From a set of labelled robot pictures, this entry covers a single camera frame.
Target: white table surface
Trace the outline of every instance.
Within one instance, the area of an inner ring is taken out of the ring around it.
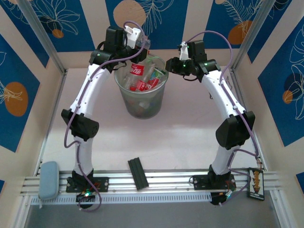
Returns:
[[[69,69],[44,150],[43,162],[56,161],[61,171],[73,169],[75,147],[63,146],[66,124],[60,114],[76,98],[86,72],[87,69]],[[127,161],[136,157],[144,169],[206,169],[216,156],[215,131],[222,123],[204,85],[173,74],[166,84],[160,112],[148,120],[129,115],[111,76],[99,94],[93,120],[100,124],[93,142],[95,170],[128,170]],[[242,148],[254,151],[250,140]],[[233,168],[256,166],[255,158],[242,152],[237,153],[232,164]]]

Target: clear plastic cup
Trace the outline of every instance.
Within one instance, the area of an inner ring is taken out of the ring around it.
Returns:
[[[165,69],[165,62],[161,58],[151,54],[149,54],[147,57],[152,63],[156,64],[157,68],[161,70]],[[169,76],[169,73],[166,70],[164,71],[166,74],[161,79],[161,82],[155,88],[145,92],[134,92],[121,86],[121,83],[124,81],[124,78],[128,73],[127,67],[121,67],[115,71],[115,81],[119,86],[120,92],[123,96],[123,101],[130,115],[139,119],[149,119],[154,117],[160,111],[162,107],[161,105],[165,84]]]

